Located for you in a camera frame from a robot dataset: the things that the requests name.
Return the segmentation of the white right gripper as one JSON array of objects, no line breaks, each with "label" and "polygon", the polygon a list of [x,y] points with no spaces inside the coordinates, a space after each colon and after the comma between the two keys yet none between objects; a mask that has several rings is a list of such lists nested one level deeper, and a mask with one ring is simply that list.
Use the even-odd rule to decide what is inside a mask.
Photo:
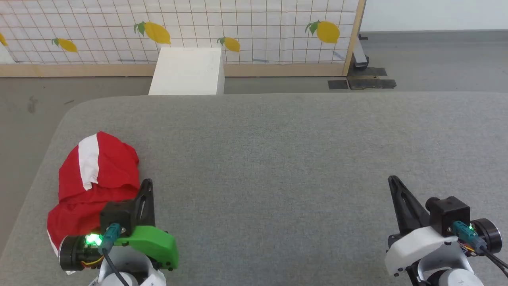
[{"label": "white right gripper", "polygon": [[429,213],[399,177],[390,176],[388,183],[401,234],[389,238],[384,260],[389,275],[475,277],[469,257],[486,257],[503,268],[503,261],[496,256],[502,237],[488,219],[455,222],[452,236],[443,237],[429,226]]}]

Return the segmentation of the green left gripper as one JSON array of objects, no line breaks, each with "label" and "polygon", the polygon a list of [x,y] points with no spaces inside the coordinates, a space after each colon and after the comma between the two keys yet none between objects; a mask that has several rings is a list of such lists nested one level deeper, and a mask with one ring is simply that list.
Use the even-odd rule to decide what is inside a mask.
[{"label": "green left gripper", "polygon": [[109,226],[105,234],[67,236],[59,249],[59,263],[64,271],[96,269],[112,259],[113,250],[131,247],[147,256],[156,269],[172,271],[179,266],[176,240],[168,232],[156,228],[154,210],[154,183],[151,178],[141,182],[134,200],[134,230],[131,236],[121,237],[120,226]]}]

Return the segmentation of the red garment with white stripes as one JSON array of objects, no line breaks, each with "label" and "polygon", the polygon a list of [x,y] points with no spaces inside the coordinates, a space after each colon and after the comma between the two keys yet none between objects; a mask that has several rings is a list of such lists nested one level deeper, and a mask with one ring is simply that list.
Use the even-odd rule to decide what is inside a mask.
[{"label": "red garment with white stripes", "polygon": [[66,236],[100,230],[108,202],[134,199],[140,187],[139,158],[133,147],[105,132],[83,138],[58,171],[58,202],[47,216],[56,254]]}]

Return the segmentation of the black floor plate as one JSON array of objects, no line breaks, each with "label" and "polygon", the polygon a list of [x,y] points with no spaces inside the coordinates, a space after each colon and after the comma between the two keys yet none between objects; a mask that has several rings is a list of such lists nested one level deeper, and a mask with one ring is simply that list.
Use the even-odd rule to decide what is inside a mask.
[{"label": "black floor plate", "polygon": [[394,89],[397,87],[396,81],[387,78],[388,74],[385,68],[366,67],[350,68],[348,76],[343,79],[328,80],[330,90],[350,89]]}]

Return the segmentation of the grey fabric sofa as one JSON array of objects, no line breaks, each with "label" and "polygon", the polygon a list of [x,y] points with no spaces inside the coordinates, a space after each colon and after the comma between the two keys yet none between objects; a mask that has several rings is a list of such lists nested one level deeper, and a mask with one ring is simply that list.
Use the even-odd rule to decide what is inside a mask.
[{"label": "grey fabric sofa", "polygon": [[398,232],[388,177],[421,203],[455,196],[490,219],[508,262],[508,94],[381,92],[129,96],[87,101],[58,126],[0,257],[0,286],[88,286],[66,275],[46,219],[58,170],[104,131],[154,181],[176,238],[174,286],[408,286],[388,275]]}]

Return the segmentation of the white box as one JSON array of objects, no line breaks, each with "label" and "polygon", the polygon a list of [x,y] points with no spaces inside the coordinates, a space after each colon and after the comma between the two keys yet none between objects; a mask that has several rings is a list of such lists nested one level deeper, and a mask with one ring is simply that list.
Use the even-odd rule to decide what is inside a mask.
[{"label": "white box", "polygon": [[149,96],[221,95],[225,75],[220,48],[163,47]]}]

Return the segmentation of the grey metal frame foot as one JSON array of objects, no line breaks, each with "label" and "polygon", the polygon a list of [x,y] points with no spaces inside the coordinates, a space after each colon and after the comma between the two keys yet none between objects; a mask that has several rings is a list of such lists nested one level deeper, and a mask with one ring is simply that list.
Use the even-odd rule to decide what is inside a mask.
[{"label": "grey metal frame foot", "polygon": [[364,52],[361,40],[368,40],[368,37],[363,37],[361,34],[358,34],[356,38],[352,56],[352,66],[356,70],[365,70],[369,66],[369,57]]}]

